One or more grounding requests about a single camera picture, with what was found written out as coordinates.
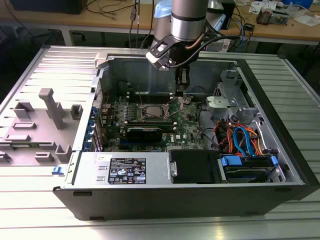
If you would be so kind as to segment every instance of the aluminum extrusion table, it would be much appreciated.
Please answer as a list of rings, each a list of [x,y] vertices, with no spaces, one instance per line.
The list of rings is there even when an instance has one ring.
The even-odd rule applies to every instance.
[[[41,49],[0,105],[0,137],[19,100],[45,109],[42,87],[54,90],[64,108],[84,104],[97,74],[97,53],[121,48],[51,46]],[[202,52],[200,57],[235,53]],[[236,54],[245,59],[285,126],[320,180],[320,98],[285,59]],[[3,239],[256,240],[320,238],[320,191],[286,202],[264,216],[155,220],[80,221],[52,193],[63,177],[51,166],[0,167],[0,236]]]

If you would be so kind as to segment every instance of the motherboard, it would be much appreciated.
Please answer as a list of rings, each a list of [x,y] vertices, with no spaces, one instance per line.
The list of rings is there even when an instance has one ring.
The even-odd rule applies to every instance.
[[[204,149],[199,102],[191,96],[118,97],[104,104],[105,152],[168,152]]]

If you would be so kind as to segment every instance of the warning label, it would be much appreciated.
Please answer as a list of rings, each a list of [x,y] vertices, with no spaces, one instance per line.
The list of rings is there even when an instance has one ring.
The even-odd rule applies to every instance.
[[[109,184],[146,184],[145,158],[111,158]]]

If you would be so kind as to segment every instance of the blue cable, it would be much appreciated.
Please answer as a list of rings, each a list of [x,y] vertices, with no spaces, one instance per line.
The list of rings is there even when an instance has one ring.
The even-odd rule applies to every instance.
[[[239,132],[239,130],[241,130],[244,133],[246,148],[248,150],[249,155],[255,156],[254,150],[252,149],[252,147],[250,145],[249,134],[246,131],[246,129],[242,126],[238,126],[233,132],[233,142],[234,142],[235,147],[242,153],[243,157],[246,156],[245,151],[239,146],[238,141],[237,141],[237,133]]]
[[[236,53],[237,53],[243,47],[244,38],[245,38],[245,30],[244,30],[244,26],[241,24],[241,22],[239,22],[238,20],[234,20],[234,19],[232,19],[232,20],[237,22],[241,26],[241,32],[242,32],[242,38],[241,38],[240,46],[239,46],[238,50],[236,51]]]

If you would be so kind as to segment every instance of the black cable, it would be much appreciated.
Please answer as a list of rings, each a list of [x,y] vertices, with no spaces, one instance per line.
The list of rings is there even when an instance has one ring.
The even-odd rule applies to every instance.
[[[202,103],[202,105],[201,105],[201,107],[200,107],[199,114],[198,114],[198,116],[197,116],[198,127],[199,127],[200,132],[202,133],[202,135],[212,143],[212,146],[214,146],[214,147],[217,148],[217,144],[216,144],[210,137],[208,137],[208,136],[204,133],[204,131],[209,130],[209,129],[213,129],[213,128],[212,128],[212,127],[207,127],[207,128],[205,128],[204,130],[202,130],[202,128],[201,128],[201,126],[200,126],[200,114],[201,114],[202,108],[203,108],[203,106],[205,105],[205,103],[206,103],[206,100],[203,101],[203,103]]]
[[[124,7],[121,7],[121,8],[119,8],[119,9],[112,10],[112,11],[104,11],[104,10],[102,10],[102,9],[104,9],[105,7],[108,7],[108,6],[109,6],[109,5],[106,5],[106,6],[103,6],[103,7],[101,8],[101,11],[93,11],[93,10],[90,10],[90,9],[89,9],[89,6],[90,6],[92,3],[96,2],[96,1],[97,1],[97,0],[93,0],[93,1],[89,2],[89,3],[85,6],[85,9],[87,9],[89,12],[94,13],[94,14],[101,14],[101,13],[102,13],[102,14],[111,14],[111,13],[120,11],[120,10],[122,10],[122,9],[127,9],[127,8],[130,8],[130,7],[133,7],[133,6],[134,6],[134,4],[132,4],[132,5],[124,6]]]
[[[144,46],[145,46],[145,41],[148,39],[148,37],[150,36],[151,34],[151,31],[152,31],[152,24],[154,22],[154,14],[155,14],[155,0],[152,0],[152,13],[151,13],[151,24],[150,24],[150,29],[149,29],[149,33],[147,36],[145,36],[145,38],[143,39],[142,43],[141,43],[141,46],[140,46],[140,49],[143,49]]]
[[[208,94],[208,95],[209,95],[209,93],[208,93],[202,86],[192,86],[192,87],[190,87],[190,88],[187,90],[186,94],[189,95],[189,94],[190,94],[190,90],[191,90],[191,89],[195,89],[195,88],[199,88],[199,89],[201,89],[205,94]]]
[[[115,4],[104,5],[103,7],[100,7],[100,9],[103,11],[104,8],[111,7],[111,6],[117,6],[117,5],[121,4],[124,0],[119,0],[119,1],[120,2],[115,3]]]
[[[219,40],[222,40],[222,39],[230,39],[230,40],[236,40],[236,39],[239,39],[240,37],[239,36],[218,36],[214,39],[211,39],[209,41],[207,41],[206,43],[204,43],[203,45],[201,45],[187,60],[185,60],[184,62],[182,63],[179,63],[177,65],[166,65],[166,67],[168,67],[169,69],[175,69],[175,68],[178,68],[178,67],[181,67],[185,64],[187,64],[195,55],[197,55],[202,49],[204,49],[206,46],[208,46],[209,44],[213,43],[213,42],[216,42],[216,41],[219,41]]]
[[[11,16],[30,34],[31,37],[34,38],[33,34],[29,31],[28,28],[26,28],[26,26],[13,14],[13,12],[10,10],[7,0],[3,0],[6,9],[9,11],[9,13],[11,14]]]
[[[217,31],[213,26],[211,26],[210,22],[207,19],[205,19],[205,24],[210,30],[214,31],[216,34],[220,34],[221,36],[224,36],[224,34]]]
[[[138,0],[138,19],[137,19],[137,28],[136,28],[136,41],[135,41],[136,49],[138,48],[139,25],[140,25],[140,0]]]
[[[131,45],[131,32],[132,32],[132,26],[134,24],[134,21],[136,20],[137,17],[137,0],[134,0],[134,4],[133,7],[131,9],[131,14],[130,14],[130,20],[131,20],[131,24],[130,24],[130,29],[129,29],[129,47],[130,49],[132,48]]]
[[[249,37],[242,42],[242,44],[243,44],[242,47],[241,47],[242,49],[245,48],[245,47],[246,47],[246,49],[248,49],[248,47],[249,47],[249,45],[250,45],[251,37],[252,37],[253,32],[251,32],[250,30],[248,30],[248,32],[249,32]],[[238,49],[239,46],[241,45],[241,42],[240,42],[238,45],[236,45],[236,43],[237,43],[236,41],[235,41],[234,43],[232,43],[229,50],[231,50],[232,48],[233,48],[234,50]]]
[[[134,21],[131,21],[131,24],[130,24],[130,30],[129,30],[129,48],[131,49],[131,31],[132,31],[132,26],[134,24]]]
[[[240,20],[237,19],[237,18],[235,18],[235,17],[233,17],[233,18],[234,18],[235,20],[241,22],[241,25],[243,26],[243,30],[245,30],[245,25],[247,24],[247,23],[246,23],[246,20],[241,16],[238,7],[236,7],[236,9],[237,9],[237,11],[238,11],[239,14],[233,13],[233,15],[240,17]],[[252,33],[251,33],[251,32],[248,30],[248,32],[249,32],[249,37],[248,37],[245,41],[243,41],[243,43],[242,43],[242,44],[244,44],[245,42],[249,41],[248,44],[247,44],[247,49],[248,49],[248,46],[249,46],[250,41],[251,41],[251,36],[253,35],[253,31],[252,31]],[[227,52],[230,52],[230,50],[231,50],[232,48],[233,48],[233,50],[235,51],[236,48],[239,48],[239,46],[241,45],[241,42],[240,42],[237,46],[236,46],[236,44],[237,44],[237,41],[235,41],[234,43],[232,43],[232,44],[231,44],[231,47],[229,48],[229,50],[228,50]]]

